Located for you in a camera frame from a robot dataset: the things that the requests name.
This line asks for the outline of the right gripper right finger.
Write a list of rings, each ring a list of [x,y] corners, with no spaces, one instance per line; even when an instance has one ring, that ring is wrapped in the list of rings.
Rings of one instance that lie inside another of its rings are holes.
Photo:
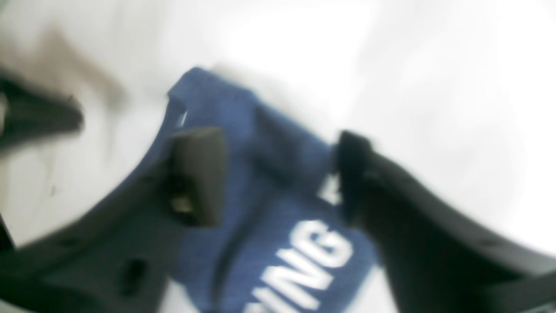
[[[377,246],[400,313],[553,313],[555,259],[457,212],[370,141],[336,145],[342,218]]]

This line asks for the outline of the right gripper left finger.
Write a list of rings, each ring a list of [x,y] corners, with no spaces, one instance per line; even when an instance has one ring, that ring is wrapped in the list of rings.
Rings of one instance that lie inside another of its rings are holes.
[[[71,225],[1,254],[1,299],[36,313],[156,313],[187,227],[224,215],[224,131],[169,139],[167,155]]]

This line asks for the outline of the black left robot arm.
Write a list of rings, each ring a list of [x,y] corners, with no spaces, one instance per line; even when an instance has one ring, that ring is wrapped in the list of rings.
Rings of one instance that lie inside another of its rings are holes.
[[[1,152],[30,141],[80,130],[85,118],[77,101],[1,74]]]

